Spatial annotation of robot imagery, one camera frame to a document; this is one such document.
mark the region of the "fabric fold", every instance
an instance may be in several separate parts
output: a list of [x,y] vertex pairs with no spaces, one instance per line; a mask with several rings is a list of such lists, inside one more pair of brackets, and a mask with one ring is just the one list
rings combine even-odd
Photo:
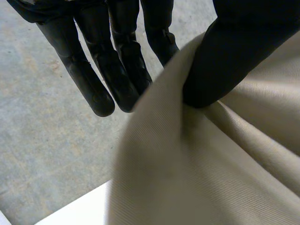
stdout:
[[203,34],[176,54],[138,102],[120,142],[107,224],[298,225],[295,36],[205,109],[182,102]]

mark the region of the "concrete floor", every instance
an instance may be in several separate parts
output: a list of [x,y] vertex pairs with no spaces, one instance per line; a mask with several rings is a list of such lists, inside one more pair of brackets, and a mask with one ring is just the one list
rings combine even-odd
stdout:
[[[170,31],[182,47],[215,18],[212,0],[175,0]],[[162,67],[142,13],[137,38],[155,79]],[[116,108],[108,118],[95,116],[36,25],[6,1],[0,68],[0,210],[12,225],[32,225],[110,179],[129,115]]]

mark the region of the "white surface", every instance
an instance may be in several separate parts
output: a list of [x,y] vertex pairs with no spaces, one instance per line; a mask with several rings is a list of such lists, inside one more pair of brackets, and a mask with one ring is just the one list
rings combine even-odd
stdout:
[[103,225],[109,186],[110,181],[51,214],[36,225]]
[[0,225],[11,225],[11,223],[6,219],[3,213],[0,211]]

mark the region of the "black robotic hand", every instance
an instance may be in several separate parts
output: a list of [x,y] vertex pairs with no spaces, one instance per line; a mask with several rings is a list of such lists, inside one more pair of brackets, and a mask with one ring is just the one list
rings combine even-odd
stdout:
[[[121,110],[130,112],[152,82],[135,36],[139,0],[7,1],[25,20],[37,23],[96,115],[109,116],[115,105],[83,52],[74,19]],[[168,30],[173,0],[142,0],[142,7],[148,42],[164,66],[178,50]]]
[[300,30],[300,0],[213,0],[218,18],[196,50],[183,89],[200,108],[219,100]]

